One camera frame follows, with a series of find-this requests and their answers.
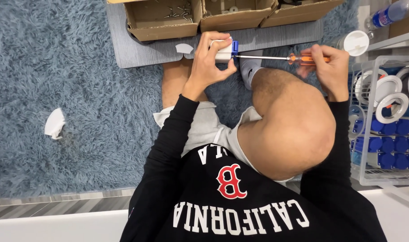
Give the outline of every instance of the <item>shag rug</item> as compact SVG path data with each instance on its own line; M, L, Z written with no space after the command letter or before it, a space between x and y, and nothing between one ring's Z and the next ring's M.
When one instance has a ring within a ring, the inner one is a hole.
M346 0L328 13L319 43L357 29L357 11L358 1ZM161 76L161 65L116 65L103 0L0 0L0 197L137 186L159 131ZM314 75L308 82L319 86ZM251 105L239 72L206 94L229 127ZM67 122L61 140L43 134L56 108Z

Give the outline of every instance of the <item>bare leg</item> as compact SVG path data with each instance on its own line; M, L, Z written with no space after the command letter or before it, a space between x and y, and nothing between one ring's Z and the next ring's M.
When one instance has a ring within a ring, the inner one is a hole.
M263 119L241 125L238 140L259 172L289 179L327 157L336 124L318 89L286 71L264 68L253 76L252 91Z
M163 64L163 81L161 83L163 108L176 104L179 94L182 93L183 87L191 74L191 67L192 60L186 58ZM205 93L202 93L199 101L207 101Z

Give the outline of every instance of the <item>orange screwdriver handle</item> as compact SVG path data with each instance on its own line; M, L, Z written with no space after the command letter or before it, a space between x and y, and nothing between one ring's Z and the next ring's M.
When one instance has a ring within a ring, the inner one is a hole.
M291 53L288 58L288 63L290 65L292 65L293 63L298 63L299 65L315 65L311 54L302 54L300 56L296 56ZM328 63L330 62L330 58L324 57L324 61Z

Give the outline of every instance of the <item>white sock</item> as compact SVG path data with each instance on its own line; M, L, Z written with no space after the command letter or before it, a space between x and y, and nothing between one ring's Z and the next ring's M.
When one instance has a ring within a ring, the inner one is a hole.
M262 56L263 50L254 50L248 52L242 52L241 56ZM260 70L261 59L252 58L239 58L240 63L240 73L242 74L243 82L248 90L251 90L252 77L255 75L257 70Z

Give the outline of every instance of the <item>blue bottle label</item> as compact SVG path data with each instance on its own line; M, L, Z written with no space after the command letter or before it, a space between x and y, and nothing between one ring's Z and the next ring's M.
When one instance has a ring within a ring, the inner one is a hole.
M388 9L390 9L390 6L388 6L386 9L377 11L373 15L372 22L376 27L380 28L394 23L394 21L388 17Z

